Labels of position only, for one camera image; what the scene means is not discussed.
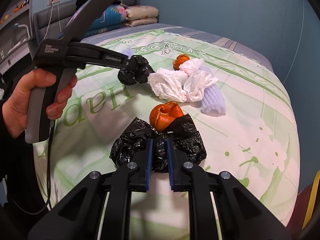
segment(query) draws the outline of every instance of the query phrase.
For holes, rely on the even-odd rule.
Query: bed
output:
[[[236,41],[184,27],[152,24],[102,33],[83,42],[121,52],[132,48],[154,70],[172,69],[181,53],[200,57],[219,79],[227,114],[202,114],[201,104],[180,103],[199,130],[213,173],[230,171],[284,225],[295,204],[299,184],[299,141],[290,99],[270,62]],[[164,103],[148,84],[125,87],[118,70],[87,65],[52,144],[52,204],[90,171],[116,169],[109,158],[113,142],[135,118],[148,121],[151,109]],[[46,200],[47,142],[34,144],[39,187]],[[188,236],[188,196],[170,190],[168,174],[154,173],[147,194],[132,195],[131,239],[182,240]]]

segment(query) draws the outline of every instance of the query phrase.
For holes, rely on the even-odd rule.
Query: hand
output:
[[[3,104],[4,123],[13,138],[17,138],[27,128],[27,113],[31,90],[34,87],[50,87],[56,82],[56,76],[41,68],[32,70],[18,82],[12,95]],[[50,120],[62,116],[62,111],[71,97],[72,88],[76,86],[77,77],[71,78],[69,85],[57,95],[57,102],[47,107],[46,113]]]

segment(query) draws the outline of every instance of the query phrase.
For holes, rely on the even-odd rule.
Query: electrical outlet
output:
[[[52,2],[53,4],[55,4],[55,3],[57,3],[57,2],[60,2],[60,0],[49,0],[49,1],[48,1],[48,6],[51,5],[51,2]]]

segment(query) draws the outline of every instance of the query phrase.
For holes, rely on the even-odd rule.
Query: black plastic bag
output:
[[[166,139],[172,137],[174,147],[187,154],[190,162],[199,164],[207,157],[200,133],[190,115],[176,118],[163,132],[157,132],[147,122],[135,118],[114,142],[110,158],[119,167],[132,161],[133,154],[144,150],[148,138],[154,140],[152,166],[155,172],[168,172]]]
[[[175,148],[185,152],[188,161],[199,164],[207,157],[201,135],[189,114],[176,118],[163,133],[172,137]]]
[[[149,74],[155,72],[149,65],[148,60],[140,55],[133,55],[131,59],[137,62],[137,69],[134,71],[120,69],[118,72],[119,81],[126,86],[134,85],[137,82],[140,84],[147,83]]]

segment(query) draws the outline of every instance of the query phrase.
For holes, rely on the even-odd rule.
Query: orange peel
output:
[[[187,54],[180,54],[179,56],[177,56],[177,58],[173,61],[173,68],[175,70],[179,70],[179,66],[186,62],[187,60],[189,60],[189,56]]]
[[[174,119],[183,115],[178,103],[170,101],[154,107],[150,112],[149,122],[158,132],[162,132]]]

